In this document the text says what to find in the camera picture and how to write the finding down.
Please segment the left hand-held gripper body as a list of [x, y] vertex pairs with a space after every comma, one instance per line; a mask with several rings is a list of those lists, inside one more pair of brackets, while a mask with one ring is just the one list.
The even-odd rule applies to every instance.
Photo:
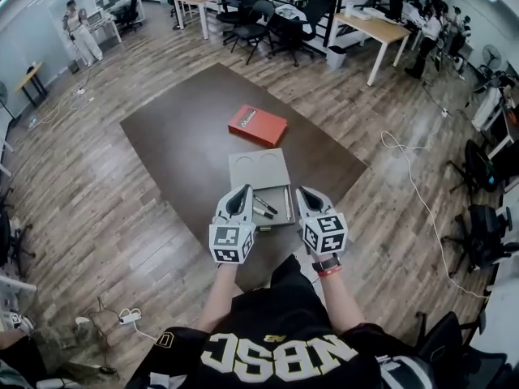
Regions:
[[216, 263], [243, 264], [255, 241], [253, 189], [251, 187], [251, 210], [247, 214], [229, 214], [226, 211], [228, 194], [218, 202], [209, 225], [209, 250]]

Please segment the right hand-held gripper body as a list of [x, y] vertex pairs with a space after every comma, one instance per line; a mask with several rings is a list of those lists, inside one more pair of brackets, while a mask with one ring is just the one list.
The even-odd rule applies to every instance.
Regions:
[[345, 250], [348, 226], [344, 214], [337, 212], [331, 199], [322, 194], [324, 207], [321, 213], [304, 212], [300, 186], [296, 189], [301, 238], [309, 252], [317, 255], [336, 254]]

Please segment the grey case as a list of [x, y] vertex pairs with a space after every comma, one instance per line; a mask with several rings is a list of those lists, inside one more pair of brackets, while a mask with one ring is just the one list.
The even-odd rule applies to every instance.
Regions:
[[[273, 214], [272, 220], [253, 212], [253, 221], [258, 229], [294, 224], [295, 210], [290, 191], [290, 176], [280, 148], [229, 155], [229, 175], [232, 188], [248, 184], [252, 187], [253, 194], [277, 209], [278, 213]], [[288, 186], [290, 193], [291, 221], [287, 220], [285, 214], [284, 186]], [[270, 212], [254, 197], [253, 207]]]

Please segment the person's left forearm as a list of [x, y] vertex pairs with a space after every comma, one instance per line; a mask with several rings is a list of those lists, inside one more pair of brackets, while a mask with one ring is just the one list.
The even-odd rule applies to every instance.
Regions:
[[222, 264], [217, 268], [216, 279], [196, 324], [196, 330], [211, 333], [230, 313], [237, 270], [236, 264]]

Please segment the black office chair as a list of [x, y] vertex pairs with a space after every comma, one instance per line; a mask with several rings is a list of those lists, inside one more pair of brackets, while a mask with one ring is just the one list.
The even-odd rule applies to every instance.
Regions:
[[318, 23], [333, 6], [334, 0], [308, 0], [302, 9], [291, 4], [277, 7], [268, 25], [269, 32], [277, 41], [272, 43], [268, 58], [273, 58], [277, 53], [289, 52], [295, 67], [299, 66], [297, 51], [313, 59], [315, 51], [305, 44], [316, 38]]
[[21, 255], [26, 254], [32, 259], [36, 257], [34, 252], [25, 250], [23, 246], [24, 238], [32, 228], [32, 224], [27, 224], [23, 228], [13, 229], [7, 211], [0, 211], [0, 268], [7, 263], [13, 263], [22, 279], [26, 278], [26, 273], [22, 268]]
[[131, 0], [128, 5], [121, 6], [114, 12], [115, 23], [120, 32], [129, 29], [135, 31], [138, 26], [142, 25], [142, 21], [139, 20], [138, 4], [139, 0]]
[[461, 324], [456, 314], [448, 312], [434, 327], [427, 329], [427, 314], [417, 312], [418, 356], [428, 363], [437, 389], [502, 389], [513, 368], [504, 353], [485, 353], [463, 340], [464, 330], [483, 325], [478, 320]]
[[230, 52], [234, 52], [239, 41], [246, 41], [248, 44], [254, 43], [253, 49], [249, 54], [246, 62], [248, 65], [259, 44], [264, 40], [267, 40], [270, 49], [273, 49], [269, 24], [274, 14], [275, 6], [270, 1], [260, 0], [256, 2], [251, 8], [248, 16], [248, 18], [254, 19], [255, 21], [252, 23], [246, 23], [234, 30], [234, 41]]
[[449, 192], [452, 193], [460, 187], [466, 186], [470, 199], [480, 190], [494, 192], [500, 182], [499, 175], [483, 148], [469, 139], [465, 144], [464, 154], [465, 161], [461, 166], [452, 160], [446, 162], [446, 165], [452, 166], [462, 178], [462, 181], [452, 187]]
[[228, 36], [239, 26], [257, 22], [260, 19], [260, 15], [253, 14], [252, 7], [259, 1], [262, 0], [241, 0], [236, 11], [224, 10], [220, 14], [217, 14], [217, 19], [220, 22], [232, 26], [231, 29], [223, 31], [222, 36]]
[[450, 278], [457, 274], [465, 258], [469, 260], [468, 272], [471, 273], [519, 256], [519, 242], [503, 243], [506, 231], [513, 229], [512, 214], [508, 207], [501, 215], [497, 215], [493, 207], [480, 204], [471, 204], [468, 211], [470, 230], [467, 229], [463, 215], [459, 214], [454, 220], [461, 236], [446, 235], [440, 239], [442, 245], [452, 242], [462, 248], [456, 266], [448, 273]]

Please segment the black and red wristwatch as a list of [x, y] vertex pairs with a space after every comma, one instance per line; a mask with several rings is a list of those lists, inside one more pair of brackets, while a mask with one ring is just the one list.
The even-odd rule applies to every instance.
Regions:
[[323, 261], [315, 261], [311, 266], [317, 273], [318, 277], [330, 276], [342, 269], [342, 265], [337, 254], [330, 254], [328, 259]]

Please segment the red book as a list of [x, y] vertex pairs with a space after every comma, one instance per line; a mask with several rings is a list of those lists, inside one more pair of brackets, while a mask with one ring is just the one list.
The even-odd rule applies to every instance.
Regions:
[[286, 119], [250, 105], [243, 105], [228, 123], [229, 133], [266, 148], [278, 147], [287, 129]]

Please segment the person's black jersey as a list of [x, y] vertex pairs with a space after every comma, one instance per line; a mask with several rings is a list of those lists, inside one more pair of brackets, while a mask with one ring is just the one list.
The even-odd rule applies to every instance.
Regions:
[[436, 389], [431, 367], [382, 327], [337, 334], [294, 256], [267, 288], [234, 296], [211, 333], [195, 327], [166, 329], [125, 389]]

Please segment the white power strip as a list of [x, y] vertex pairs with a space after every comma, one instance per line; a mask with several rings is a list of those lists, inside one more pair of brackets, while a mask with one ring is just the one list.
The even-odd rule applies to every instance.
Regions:
[[134, 324], [142, 318], [142, 313], [138, 308], [123, 309], [118, 317], [121, 325]]

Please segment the white waste bin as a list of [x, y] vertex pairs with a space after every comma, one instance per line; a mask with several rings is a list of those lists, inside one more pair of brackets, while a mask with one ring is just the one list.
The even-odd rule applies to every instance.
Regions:
[[327, 64], [332, 70], [338, 70], [342, 68], [346, 60], [347, 50], [346, 48], [338, 45], [328, 47]]

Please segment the camouflage patterned cloth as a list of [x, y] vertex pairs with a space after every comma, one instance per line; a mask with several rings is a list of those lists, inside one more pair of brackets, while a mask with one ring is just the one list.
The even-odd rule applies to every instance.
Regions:
[[72, 361], [74, 357], [101, 342], [97, 327], [89, 319], [81, 323], [39, 328], [31, 332], [31, 338], [36, 343], [48, 374], [65, 372], [76, 381], [86, 382], [100, 372], [98, 367]]

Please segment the white garment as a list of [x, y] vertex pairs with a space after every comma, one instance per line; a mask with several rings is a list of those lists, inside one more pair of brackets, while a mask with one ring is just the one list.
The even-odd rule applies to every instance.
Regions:
[[471, 124], [476, 131], [480, 131], [488, 118], [491, 116], [495, 107], [499, 104], [501, 99], [501, 90], [499, 88], [490, 87], [487, 91], [482, 104], [471, 120]]

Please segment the light grey desk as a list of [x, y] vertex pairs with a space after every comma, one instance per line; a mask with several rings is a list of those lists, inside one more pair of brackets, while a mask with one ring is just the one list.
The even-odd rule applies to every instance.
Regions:
[[18, 311], [19, 296], [24, 293], [36, 293], [37, 286], [4, 276], [0, 273], [0, 310]]

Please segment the black standing fan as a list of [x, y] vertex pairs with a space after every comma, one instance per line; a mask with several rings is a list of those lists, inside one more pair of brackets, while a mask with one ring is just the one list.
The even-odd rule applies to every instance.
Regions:
[[7, 97], [8, 97], [8, 93], [7, 93], [6, 86], [2, 81], [0, 81], [0, 105], [11, 118], [11, 120], [9, 121], [9, 124], [8, 124], [8, 127], [11, 128], [13, 126], [16, 126], [19, 119], [7, 107]]
[[494, 45], [485, 45], [483, 47], [483, 64], [479, 67], [484, 76], [490, 76], [494, 71], [498, 70], [502, 63], [502, 57], [499, 50]]

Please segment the small desk black legs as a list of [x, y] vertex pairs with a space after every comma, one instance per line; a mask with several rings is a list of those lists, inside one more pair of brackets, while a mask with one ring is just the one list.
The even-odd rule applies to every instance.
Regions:
[[[28, 100], [29, 104], [36, 109], [38, 107], [38, 102], [44, 100], [48, 96], [48, 91], [46, 87], [40, 80], [38, 73], [41, 71], [43, 67], [43, 62], [34, 62], [28, 69], [25, 76], [21, 79], [18, 86], [16, 87], [16, 92], [21, 92], [24, 94], [25, 98]], [[36, 89], [36, 96], [32, 96], [29, 93], [28, 86], [32, 85]]]

